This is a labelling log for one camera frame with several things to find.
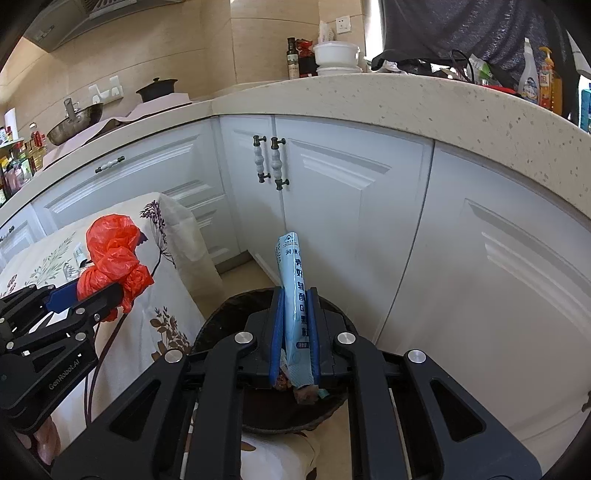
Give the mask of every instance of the countertop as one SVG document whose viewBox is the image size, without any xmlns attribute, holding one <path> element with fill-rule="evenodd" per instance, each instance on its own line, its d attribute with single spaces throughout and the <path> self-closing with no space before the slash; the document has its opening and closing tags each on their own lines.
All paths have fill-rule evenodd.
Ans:
<svg viewBox="0 0 591 480">
<path fill-rule="evenodd" d="M 0 225 L 55 182 L 110 151 L 195 120 L 242 113 L 348 120 L 434 138 L 529 177 L 591 218 L 591 135 L 542 107 L 491 89 L 376 73 L 269 83 L 117 129 L 37 174 L 0 209 Z"/>
</svg>

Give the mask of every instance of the pot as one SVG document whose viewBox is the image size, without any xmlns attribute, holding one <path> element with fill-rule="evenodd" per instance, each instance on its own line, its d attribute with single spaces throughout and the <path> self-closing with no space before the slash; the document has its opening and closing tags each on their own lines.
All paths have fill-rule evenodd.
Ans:
<svg viewBox="0 0 591 480">
<path fill-rule="evenodd" d="M 86 130 L 91 125 L 97 124 L 103 114 L 103 104 L 95 103 L 78 112 L 72 108 L 72 100 L 68 99 L 71 111 L 68 111 L 69 117 L 62 120 L 55 127 L 49 130 L 47 138 L 51 143 L 58 146 L 68 141 L 72 137 Z"/>
<path fill-rule="evenodd" d="M 136 93 L 139 93 L 142 96 L 142 102 L 149 102 L 155 98 L 174 93 L 174 84 L 176 82 L 178 82 L 178 80 L 160 80 L 160 77 L 156 77 L 153 83 L 140 88 Z"/>
</svg>

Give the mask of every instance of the wall tile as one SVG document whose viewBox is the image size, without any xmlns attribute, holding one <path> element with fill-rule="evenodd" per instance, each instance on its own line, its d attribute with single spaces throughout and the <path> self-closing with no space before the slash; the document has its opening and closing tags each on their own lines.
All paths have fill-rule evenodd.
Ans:
<svg viewBox="0 0 591 480">
<path fill-rule="evenodd" d="M 318 25 L 317 0 L 233 0 L 232 18 L 269 18 Z"/>
<path fill-rule="evenodd" d="M 70 85 L 77 89 L 131 65 L 204 48 L 200 7 L 199 0 L 191 0 L 118 18 L 51 55 L 67 64 Z"/>
<path fill-rule="evenodd" d="M 201 25 L 203 38 L 208 43 L 230 20 L 230 0 L 203 0 Z"/>
<path fill-rule="evenodd" d="M 325 22 L 333 22 L 339 17 L 349 15 L 354 17 L 361 15 L 362 0 L 319 0 L 318 10 L 320 19 Z"/>
<path fill-rule="evenodd" d="M 232 34 L 238 83 L 288 79 L 287 37 L 318 36 L 316 25 L 255 18 L 233 18 Z"/>
<path fill-rule="evenodd" d="M 151 83 L 152 79 L 159 74 L 161 74 L 162 77 L 178 79 L 178 82 L 175 84 L 176 92 L 188 93 L 190 98 L 205 95 L 207 93 L 207 84 L 205 75 L 203 74 L 204 62 L 204 50 L 195 50 L 170 55 L 160 59 L 149 60 L 116 72 L 124 85 L 125 96 L 121 100 L 116 100 L 106 105 L 102 118 L 127 115 L 139 103 L 141 103 L 141 97 L 139 94 L 135 93 L 135 91 Z M 109 81 L 109 76 L 98 79 L 98 82 L 107 83 Z M 81 105 L 89 105 L 89 85 L 90 84 L 82 86 L 80 89 L 69 93 L 68 96 L 71 96 L 75 102 L 80 102 Z M 23 128 L 23 126 L 28 126 L 31 121 L 35 121 L 37 122 L 39 130 L 43 133 L 47 133 L 65 116 L 63 105 L 65 96 L 66 95 L 63 95 L 48 108 L 45 108 L 43 111 L 37 112 L 28 118 L 19 113 L 19 110 L 22 110 L 22 107 L 26 105 L 23 102 L 21 106 L 19 106 L 19 109 L 17 109 L 18 127 Z"/>
<path fill-rule="evenodd" d="M 236 84 L 234 51 L 232 46 L 232 23 L 226 25 L 212 37 L 205 51 L 204 69 L 207 72 L 208 93 Z"/>
<path fill-rule="evenodd" d="M 6 104 L 7 108 L 17 109 L 19 127 L 69 92 L 67 69 L 51 55 L 43 55 L 30 69 L 17 76 L 10 87 L 12 84 L 17 88 Z"/>
<path fill-rule="evenodd" d="M 201 0 L 188 0 L 137 12 L 90 30 L 51 53 L 21 39 L 0 74 L 0 82 L 5 82 L 0 83 L 0 103 L 17 108 L 19 127 L 36 116 L 52 127 L 61 119 L 65 97 L 86 106 L 91 101 L 88 86 L 98 83 L 106 89 L 115 74 L 126 91 L 123 100 L 108 106 L 120 105 L 118 113 L 128 113 L 140 101 L 134 92 L 157 76 L 178 78 L 178 91 L 191 97 L 205 95 L 200 10 Z"/>
<path fill-rule="evenodd" d="M 336 33 L 336 22 L 329 24 L 330 28 Z M 336 36 L 336 40 L 348 41 L 354 43 L 359 47 L 359 66 L 366 71 L 367 63 L 363 59 L 365 56 L 365 18 L 364 15 L 357 15 L 351 17 L 351 31 L 347 33 L 340 33 Z"/>
<path fill-rule="evenodd" d="M 47 52 L 21 37 L 0 73 L 0 85 L 8 85 Z"/>
</svg>

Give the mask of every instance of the white bowl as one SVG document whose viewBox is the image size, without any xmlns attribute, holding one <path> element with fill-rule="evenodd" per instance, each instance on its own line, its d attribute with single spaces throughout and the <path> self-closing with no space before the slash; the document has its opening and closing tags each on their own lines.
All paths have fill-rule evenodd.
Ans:
<svg viewBox="0 0 591 480">
<path fill-rule="evenodd" d="M 316 69 L 319 77 L 328 75 L 344 75 L 346 73 L 361 73 L 359 67 L 318 67 Z"/>
<path fill-rule="evenodd" d="M 314 45 L 314 56 L 321 67 L 354 67 L 359 47 L 345 41 L 326 41 Z"/>
</svg>

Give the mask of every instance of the tablecloth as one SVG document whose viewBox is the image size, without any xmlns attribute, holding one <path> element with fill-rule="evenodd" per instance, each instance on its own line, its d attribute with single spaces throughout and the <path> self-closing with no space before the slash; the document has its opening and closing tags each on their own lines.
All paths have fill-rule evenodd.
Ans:
<svg viewBox="0 0 591 480">
<path fill-rule="evenodd" d="M 92 403 L 96 418 L 142 372 L 169 349 L 189 353 L 204 324 L 197 304 L 213 310 L 225 299 L 217 273 L 197 221 L 191 212 L 161 193 L 149 193 L 119 203 L 67 225 L 23 250 L 0 273 L 0 297 L 29 284 L 38 287 L 67 283 L 80 274 L 86 231 L 103 215 L 129 216 L 144 236 L 135 253 L 154 278 L 135 299 L 134 306 L 97 375 Z M 55 314 L 50 322 L 65 318 Z M 97 354 L 121 318 L 100 324 L 96 335 Z M 86 428 L 85 385 L 79 384 L 52 414 L 62 450 Z M 315 467 L 319 445 L 312 432 L 259 436 L 242 434 L 243 480 L 303 480 Z"/>
</svg>

